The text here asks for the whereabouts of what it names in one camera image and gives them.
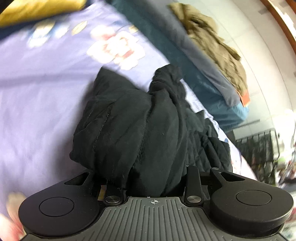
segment black rack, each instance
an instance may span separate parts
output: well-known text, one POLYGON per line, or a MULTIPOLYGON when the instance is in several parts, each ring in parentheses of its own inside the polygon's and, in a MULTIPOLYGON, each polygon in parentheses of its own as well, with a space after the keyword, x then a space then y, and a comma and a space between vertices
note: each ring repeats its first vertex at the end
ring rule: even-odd
POLYGON ((259 181, 276 185, 276 160, 280 157, 280 150, 275 129, 238 139, 235 146, 241 151, 259 181))

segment ribbed surface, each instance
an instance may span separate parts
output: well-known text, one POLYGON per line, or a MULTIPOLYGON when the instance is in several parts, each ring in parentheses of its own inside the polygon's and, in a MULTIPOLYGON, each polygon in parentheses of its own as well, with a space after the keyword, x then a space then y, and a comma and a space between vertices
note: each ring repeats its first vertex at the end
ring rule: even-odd
MULTIPOLYGON (((179 198, 129 198, 108 207, 100 219, 80 234, 56 241, 246 241, 216 228, 201 208, 184 206, 179 198)), ((24 241, 40 241, 28 235, 24 241)), ((277 234, 262 241, 284 241, 277 234)))

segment yellow blanket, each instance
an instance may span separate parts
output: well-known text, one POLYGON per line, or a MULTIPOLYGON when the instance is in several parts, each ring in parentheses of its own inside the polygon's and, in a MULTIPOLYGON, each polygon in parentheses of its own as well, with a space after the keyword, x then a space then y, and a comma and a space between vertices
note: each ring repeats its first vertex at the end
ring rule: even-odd
POLYGON ((171 10, 182 22, 192 41, 209 56, 240 96, 247 93, 246 72, 239 54, 217 35, 215 21, 188 4, 171 3, 171 10))
POLYGON ((14 0, 1 14, 0 27, 82 9, 86 0, 14 0))

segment tile floor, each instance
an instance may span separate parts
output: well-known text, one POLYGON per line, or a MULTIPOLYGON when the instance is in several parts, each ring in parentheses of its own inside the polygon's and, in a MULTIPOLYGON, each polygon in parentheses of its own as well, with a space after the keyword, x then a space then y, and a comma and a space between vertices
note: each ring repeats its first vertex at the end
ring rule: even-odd
POLYGON ((242 57, 251 98, 249 116, 243 124, 257 122, 235 129, 237 139, 275 127, 274 117, 286 109, 296 109, 296 95, 292 91, 296 90, 295 53, 259 0, 180 1, 212 17, 219 36, 242 57))

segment white crosshair mark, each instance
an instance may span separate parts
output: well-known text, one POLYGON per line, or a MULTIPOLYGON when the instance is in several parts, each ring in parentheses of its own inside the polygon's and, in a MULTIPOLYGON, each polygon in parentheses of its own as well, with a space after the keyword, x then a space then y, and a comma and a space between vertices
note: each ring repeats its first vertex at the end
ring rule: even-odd
POLYGON ((155 205, 155 204, 157 204, 157 203, 159 203, 159 202, 158 202, 157 200, 153 199, 153 200, 151 201, 151 203, 155 205))

